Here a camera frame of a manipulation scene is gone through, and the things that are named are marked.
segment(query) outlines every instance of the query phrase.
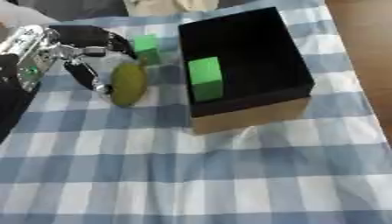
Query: checkered tablecloth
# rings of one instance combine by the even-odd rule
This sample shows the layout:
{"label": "checkered tablecloth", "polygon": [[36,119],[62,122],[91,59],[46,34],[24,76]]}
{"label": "checkered tablecloth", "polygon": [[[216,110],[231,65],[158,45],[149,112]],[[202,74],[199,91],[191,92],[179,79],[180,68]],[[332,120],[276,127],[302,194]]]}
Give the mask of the checkered tablecloth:
{"label": "checkered tablecloth", "polygon": [[[267,6],[316,81],[309,106],[295,121],[194,136],[178,25]],[[54,66],[0,148],[0,223],[392,223],[389,145],[324,1],[74,23],[157,34],[163,65],[149,68],[148,92],[126,109]],[[92,63],[107,78],[119,60]]]}

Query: green block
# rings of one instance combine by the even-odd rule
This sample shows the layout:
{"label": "green block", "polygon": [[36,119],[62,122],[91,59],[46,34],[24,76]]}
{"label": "green block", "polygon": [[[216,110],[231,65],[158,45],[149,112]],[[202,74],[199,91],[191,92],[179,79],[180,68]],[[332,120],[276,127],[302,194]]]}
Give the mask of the green block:
{"label": "green block", "polygon": [[158,39],[155,35],[136,36],[135,52],[147,66],[157,65],[160,63],[158,53]]}
{"label": "green block", "polygon": [[197,102],[223,96],[221,66],[217,57],[197,59],[188,63],[192,91]]}

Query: open box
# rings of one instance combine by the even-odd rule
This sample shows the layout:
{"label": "open box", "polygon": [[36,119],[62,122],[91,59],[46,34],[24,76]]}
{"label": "open box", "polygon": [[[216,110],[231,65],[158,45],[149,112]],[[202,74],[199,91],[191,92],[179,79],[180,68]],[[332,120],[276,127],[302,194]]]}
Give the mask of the open box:
{"label": "open box", "polygon": [[[179,27],[192,126],[197,134],[299,117],[314,86],[276,8]],[[195,101],[188,63],[218,57],[223,97]]]}

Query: white object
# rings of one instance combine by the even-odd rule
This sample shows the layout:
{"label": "white object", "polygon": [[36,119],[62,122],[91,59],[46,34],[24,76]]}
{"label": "white object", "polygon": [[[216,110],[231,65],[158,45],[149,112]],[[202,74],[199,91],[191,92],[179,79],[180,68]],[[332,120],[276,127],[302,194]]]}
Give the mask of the white object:
{"label": "white object", "polygon": [[42,15],[36,10],[0,0],[0,24],[6,27],[42,25],[56,22],[55,19]]}
{"label": "white object", "polygon": [[219,0],[123,0],[130,16],[165,16],[184,11],[212,11]]}

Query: green light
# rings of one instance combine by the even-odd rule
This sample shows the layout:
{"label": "green light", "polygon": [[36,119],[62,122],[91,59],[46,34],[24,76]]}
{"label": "green light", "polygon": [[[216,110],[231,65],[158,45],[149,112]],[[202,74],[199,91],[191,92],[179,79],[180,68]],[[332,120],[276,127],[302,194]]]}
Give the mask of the green light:
{"label": "green light", "polygon": [[27,74],[29,75],[34,75],[34,74],[38,74],[39,73],[39,69],[36,66],[30,66]]}

